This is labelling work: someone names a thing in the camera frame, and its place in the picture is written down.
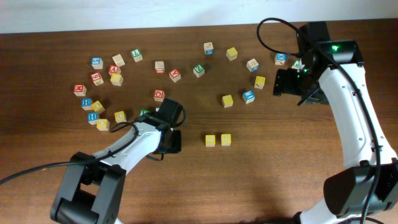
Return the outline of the yellow S block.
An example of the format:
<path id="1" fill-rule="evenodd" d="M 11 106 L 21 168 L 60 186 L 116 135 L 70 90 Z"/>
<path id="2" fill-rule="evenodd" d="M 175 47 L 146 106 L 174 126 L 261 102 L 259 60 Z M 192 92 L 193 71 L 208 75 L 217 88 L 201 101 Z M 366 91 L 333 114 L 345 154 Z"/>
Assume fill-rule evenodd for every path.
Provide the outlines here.
<path id="1" fill-rule="evenodd" d="M 221 135 L 221 145 L 222 146 L 230 146 L 231 145 L 231 135 L 230 134 L 222 134 Z"/>
<path id="2" fill-rule="evenodd" d="M 216 144 L 216 136 L 215 135 L 206 135 L 205 136 L 205 146 L 206 147 L 215 147 Z"/>

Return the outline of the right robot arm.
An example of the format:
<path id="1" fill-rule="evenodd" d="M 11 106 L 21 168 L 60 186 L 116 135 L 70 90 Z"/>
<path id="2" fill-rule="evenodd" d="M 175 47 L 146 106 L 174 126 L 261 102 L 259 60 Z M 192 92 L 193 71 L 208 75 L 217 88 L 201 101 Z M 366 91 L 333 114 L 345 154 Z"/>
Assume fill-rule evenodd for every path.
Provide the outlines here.
<path id="1" fill-rule="evenodd" d="M 323 184 L 323 198 L 294 223 L 341 223 L 390 210 L 397 203 L 397 154 L 386 140 L 366 86 L 354 40 L 331 40 L 324 22 L 296 30 L 299 68 L 280 69 L 273 94 L 331 107 L 343 148 L 344 170 Z"/>

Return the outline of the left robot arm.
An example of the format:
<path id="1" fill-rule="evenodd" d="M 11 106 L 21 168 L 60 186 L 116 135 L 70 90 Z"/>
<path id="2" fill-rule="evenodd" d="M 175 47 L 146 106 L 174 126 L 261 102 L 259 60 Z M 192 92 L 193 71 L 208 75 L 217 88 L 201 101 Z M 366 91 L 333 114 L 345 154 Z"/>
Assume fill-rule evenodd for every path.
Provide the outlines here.
<path id="1" fill-rule="evenodd" d="M 126 176 L 145 157 L 180 152 L 178 127 L 185 119 L 183 106 L 166 98 L 158 110 L 111 128 L 112 132 L 128 128 L 128 132 L 106 149 L 93 155 L 74 154 L 50 209 L 51 219 L 58 223 L 119 223 Z"/>

